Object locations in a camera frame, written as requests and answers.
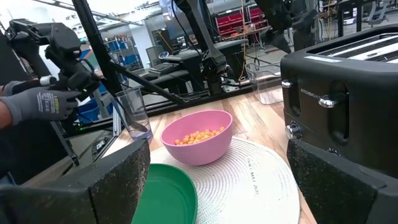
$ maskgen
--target pink bowl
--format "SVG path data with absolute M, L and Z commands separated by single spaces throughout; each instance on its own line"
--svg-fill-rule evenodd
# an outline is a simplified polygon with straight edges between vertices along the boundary
M 206 129 L 225 130 L 205 141 L 189 145 L 176 146 L 176 139 L 182 140 L 184 136 L 195 131 Z M 169 124 L 163 131 L 160 139 L 168 152 L 178 161 L 199 166 L 211 163 L 220 158 L 228 149 L 232 140 L 232 116 L 221 110 L 206 110 L 186 115 Z

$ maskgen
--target wooden countertop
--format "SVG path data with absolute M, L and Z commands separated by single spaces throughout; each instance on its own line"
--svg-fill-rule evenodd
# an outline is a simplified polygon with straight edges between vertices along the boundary
M 285 135 L 283 103 L 262 105 L 253 93 L 239 95 L 225 100 L 219 100 L 200 106 L 179 110 L 150 118 L 150 126 L 154 138 L 150 150 L 154 151 L 163 146 L 160 135 L 166 125 L 182 116 L 201 110 L 225 110 L 233 115 L 234 136 L 257 142 L 275 150 L 286 162 L 288 139 Z M 104 156 L 108 156 L 124 146 L 132 143 L 127 131 L 118 137 Z M 307 203 L 300 193 L 301 214 L 300 224 L 316 223 Z

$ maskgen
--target clear plastic container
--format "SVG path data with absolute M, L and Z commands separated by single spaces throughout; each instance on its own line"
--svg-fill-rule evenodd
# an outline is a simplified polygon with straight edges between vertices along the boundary
M 246 65 L 246 72 L 255 96 L 262 104 L 269 105 L 284 100 L 280 85 L 270 87 L 270 83 L 275 78 L 280 77 L 279 62 L 264 66 L 249 63 Z

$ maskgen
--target clear plastic cup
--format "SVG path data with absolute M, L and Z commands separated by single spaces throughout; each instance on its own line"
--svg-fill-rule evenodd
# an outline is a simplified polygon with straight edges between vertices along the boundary
M 121 91 L 116 94 L 116 98 L 120 103 L 118 114 L 131 138 L 152 140 L 153 134 L 140 88 Z

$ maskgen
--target keyboard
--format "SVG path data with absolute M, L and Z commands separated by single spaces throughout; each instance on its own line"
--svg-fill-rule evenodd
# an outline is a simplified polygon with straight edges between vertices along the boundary
M 148 72 L 154 75 L 165 75 L 178 70 L 180 70 L 179 64 L 164 62 L 150 68 Z

